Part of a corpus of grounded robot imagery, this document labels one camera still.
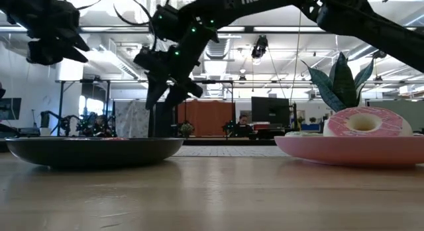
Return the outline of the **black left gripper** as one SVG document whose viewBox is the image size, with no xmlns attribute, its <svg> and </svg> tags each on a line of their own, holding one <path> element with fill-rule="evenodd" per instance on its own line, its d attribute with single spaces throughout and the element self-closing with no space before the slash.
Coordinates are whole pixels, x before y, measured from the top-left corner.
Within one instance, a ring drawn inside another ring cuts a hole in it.
<svg viewBox="0 0 424 231">
<path fill-rule="evenodd" d="M 51 66 L 63 59 L 88 62 L 75 49 L 90 51 L 77 32 L 79 10 L 68 0 L 6 0 L 6 18 L 8 23 L 25 28 L 30 38 L 40 39 L 28 43 L 28 63 Z M 53 38 L 53 42 L 43 40 Z"/>
</svg>

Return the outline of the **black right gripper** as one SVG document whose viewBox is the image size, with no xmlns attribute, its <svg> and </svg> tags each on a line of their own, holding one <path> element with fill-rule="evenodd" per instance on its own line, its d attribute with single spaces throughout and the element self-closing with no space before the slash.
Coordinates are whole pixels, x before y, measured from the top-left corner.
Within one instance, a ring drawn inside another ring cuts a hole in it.
<svg viewBox="0 0 424 231">
<path fill-rule="evenodd" d="M 194 67 L 199 66 L 201 47 L 199 45 L 170 46 L 167 52 L 143 48 L 135 56 L 134 63 L 146 70 L 148 93 L 146 109 L 150 110 L 168 88 L 168 81 L 173 81 L 164 106 L 173 108 L 191 93 L 197 98 L 203 89 L 189 77 Z"/>
</svg>

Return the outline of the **pink white-striped donut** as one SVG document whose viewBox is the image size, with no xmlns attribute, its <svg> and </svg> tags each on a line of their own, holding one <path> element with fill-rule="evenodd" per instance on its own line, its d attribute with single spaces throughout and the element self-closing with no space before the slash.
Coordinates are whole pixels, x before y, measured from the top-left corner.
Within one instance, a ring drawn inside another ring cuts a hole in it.
<svg viewBox="0 0 424 231">
<path fill-rule="evenodd" d="M 353 107 L 339 111 L 324 125 L 324 136 L 412 136 L 411 125 L 397 113 L 380 107 Z"/>
</svg>

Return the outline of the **small potted plant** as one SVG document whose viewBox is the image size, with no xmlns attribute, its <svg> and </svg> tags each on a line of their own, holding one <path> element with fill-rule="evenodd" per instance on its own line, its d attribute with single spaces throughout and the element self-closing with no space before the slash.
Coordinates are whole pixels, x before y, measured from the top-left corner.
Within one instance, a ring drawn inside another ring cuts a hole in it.
<svg viewBox="0 0 424 231">
<path fill-rule="evenodd" d="M 180 126 L 180 133 L 183 137 L 188 138 L 194 131 L 194 127 L 191 123 L 185 122 Z"/>
</svg>

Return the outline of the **orange curtain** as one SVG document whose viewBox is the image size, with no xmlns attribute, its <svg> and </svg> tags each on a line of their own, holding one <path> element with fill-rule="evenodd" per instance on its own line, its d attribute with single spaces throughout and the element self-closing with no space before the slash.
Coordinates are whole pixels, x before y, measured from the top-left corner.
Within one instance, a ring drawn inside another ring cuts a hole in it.
<svg viewBox="0 0 424 231">
<path fill-rule="evenodd" d="M 188 101 L 178 105 L 178 122 L 188 121 L 193 135 L 224 136 L 223 126 L 232 119 L 233 104 L 222 101 Z"/>
</svg>

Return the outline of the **white patterned cloth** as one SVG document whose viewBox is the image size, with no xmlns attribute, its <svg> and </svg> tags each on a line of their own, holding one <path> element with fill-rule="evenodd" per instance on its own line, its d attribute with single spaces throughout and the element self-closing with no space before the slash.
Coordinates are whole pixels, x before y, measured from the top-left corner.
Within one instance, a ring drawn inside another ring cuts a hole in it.
<svg viewBox="0 0 424 231">
<path fill-rule="evenodd" d="M 115 128 L 118 137 L 147 138 L 150 111 L 144 101 L 115 101 Z"/>
</svg>

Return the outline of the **person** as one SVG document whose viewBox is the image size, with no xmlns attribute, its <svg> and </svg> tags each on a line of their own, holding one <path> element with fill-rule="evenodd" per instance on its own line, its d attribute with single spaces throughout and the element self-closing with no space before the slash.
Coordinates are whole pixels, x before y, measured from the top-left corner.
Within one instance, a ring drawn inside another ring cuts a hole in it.
<svg viewBox="0 0 424 231">
<path fill-rule="evenodd" d="M 253 133 L 252 127 L 247 123 L 247 116 L 240 115 L 234 128 L 234 135 L 238 138 L 249 137 Z"/>
<path fill-rule="evenodd" d="M 97 115 L 94 124 L 91 127 L 94 137 L 106 137 L 107 135 L 107 119 L 105 115 Z"/>
</svg>

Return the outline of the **black round plate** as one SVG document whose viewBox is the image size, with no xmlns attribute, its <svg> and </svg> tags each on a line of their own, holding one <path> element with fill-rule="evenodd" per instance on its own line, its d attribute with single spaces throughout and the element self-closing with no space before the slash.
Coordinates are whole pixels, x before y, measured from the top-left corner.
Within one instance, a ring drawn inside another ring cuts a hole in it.
<svg viewBox="0 0 424 231">
<path fill-rule="evenodd" d="M 131 167 L 158 163 L 173 156 L 183 145 L 181 138 L 33 137 L 7 138 L 9 151 L 20 160 L 54 168 Z"/>
</svg>

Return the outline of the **black computer monitor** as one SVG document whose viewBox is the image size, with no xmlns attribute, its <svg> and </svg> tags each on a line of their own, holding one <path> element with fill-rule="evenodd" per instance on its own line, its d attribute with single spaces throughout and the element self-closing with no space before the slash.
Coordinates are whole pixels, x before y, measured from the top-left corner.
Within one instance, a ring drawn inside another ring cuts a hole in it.
<svg viewBox="0 0 424 231">
<path fill-rule="evenodd" d="M 272 97 L 251 97 L 252 122 L 290 125 L 290 101 Z"/>
</svg>

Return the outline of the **green snake plant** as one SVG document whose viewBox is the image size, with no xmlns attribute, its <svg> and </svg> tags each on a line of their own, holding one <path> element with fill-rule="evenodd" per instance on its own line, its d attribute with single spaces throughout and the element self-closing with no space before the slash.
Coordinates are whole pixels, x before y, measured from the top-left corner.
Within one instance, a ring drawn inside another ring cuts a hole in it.
<svg viewBox="0 0 424 231">
<path fill-rule="evenodd" d="M 372 75 L 374 61 L 372 58 L 355 77 L 348 66 L 348 58 L 342 52 L 339 53 L 329 75 L 303 63 L 307 66 L 311 82 L 318 88 L 322 100 L 337 113 L 360 104 L 364 82 Z"/>
</svg>

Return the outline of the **pink round plate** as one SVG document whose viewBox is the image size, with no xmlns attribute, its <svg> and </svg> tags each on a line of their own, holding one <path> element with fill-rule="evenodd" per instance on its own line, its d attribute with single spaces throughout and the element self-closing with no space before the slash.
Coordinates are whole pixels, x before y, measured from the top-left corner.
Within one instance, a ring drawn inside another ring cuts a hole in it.
<svg viewBox="0 0 424 231">
<path fill-rule="evenodd" d="M 424 163 L 424 136 L 277 136 L 289 156 L 347 166 L 410 166 Z"/>
</svg>

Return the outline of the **grey partition panel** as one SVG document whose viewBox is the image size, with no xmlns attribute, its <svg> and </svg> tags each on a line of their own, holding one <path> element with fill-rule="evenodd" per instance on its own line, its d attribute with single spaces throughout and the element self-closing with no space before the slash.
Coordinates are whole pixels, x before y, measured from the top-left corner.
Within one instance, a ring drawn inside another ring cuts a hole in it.
<svg viewBox="0 0 424 231">
<path fill-rule="evenodd" d="M 424 101 L 367 100 L 366 106 L 389 109 L 402 116 L 406 121 L 408 121 L 414 132 L 424 133 Z"/>
</svg>

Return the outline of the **black metal frame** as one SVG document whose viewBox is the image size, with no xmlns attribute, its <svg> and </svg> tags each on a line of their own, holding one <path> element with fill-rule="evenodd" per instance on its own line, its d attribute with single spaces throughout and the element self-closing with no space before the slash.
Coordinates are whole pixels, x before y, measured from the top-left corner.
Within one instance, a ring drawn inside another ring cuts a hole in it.
<svg viewBox="0 0 424 231">
<path fill-rule="evenodd" d="M 63 107 L 63 99 L 64 99 L 64 92 L 66 89 L 70 88 L 75 83 L 88 83 L 88 84 L 95 84 L 95 83 L 106 83 L 107 89 L 106 89 L 106 96 L 105 96 L 105 106 L 103 109 L 104 115 L 109 115 L 109 101 L 110 101 L 110 93 L 111 93 L 111 80 L 110 79 L 79 79 L 79 80 L 56 80 L 56 83 L 60 84 L 60 100 L 59 100 L 59 106 L 58 106 L 58 123 L 56 130 L 56 135 L 60 136 L 60 126 L 62 125 L 61 117 L 62 117 L 62 107 Z"/>
</svg>

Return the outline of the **dark wall screen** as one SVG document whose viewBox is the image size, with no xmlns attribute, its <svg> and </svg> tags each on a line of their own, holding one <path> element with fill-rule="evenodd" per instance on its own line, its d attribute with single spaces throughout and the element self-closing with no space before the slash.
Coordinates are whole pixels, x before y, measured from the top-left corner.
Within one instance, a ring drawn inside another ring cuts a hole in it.
<svg viewBox="0 0 424 231">
<path fill-rule="evenodd" d="M 0 99 L 0 120 L 19 120 L 21 98 Z"/>
</svg>

